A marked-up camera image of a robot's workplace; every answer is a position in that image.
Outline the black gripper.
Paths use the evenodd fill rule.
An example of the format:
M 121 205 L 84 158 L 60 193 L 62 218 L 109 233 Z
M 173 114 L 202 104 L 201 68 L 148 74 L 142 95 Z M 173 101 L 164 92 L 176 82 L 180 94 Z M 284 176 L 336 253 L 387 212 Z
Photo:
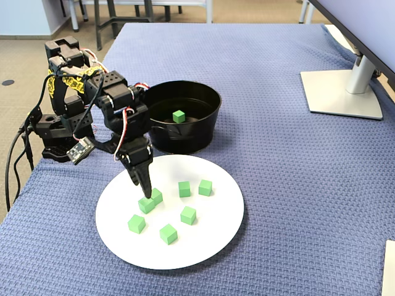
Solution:
M 109 103 L 101 105 L 105 126 L 111 130 L 111 138 L 101 144 L 104 151 L 113 154 L 127 170 L 135 186 L 140 185 L 145 198 L 152 195 L 149 166 L 152 147 L 144 135 L 151 129 L 149 110 L 146 105 L 124 107 L 115 112 Z

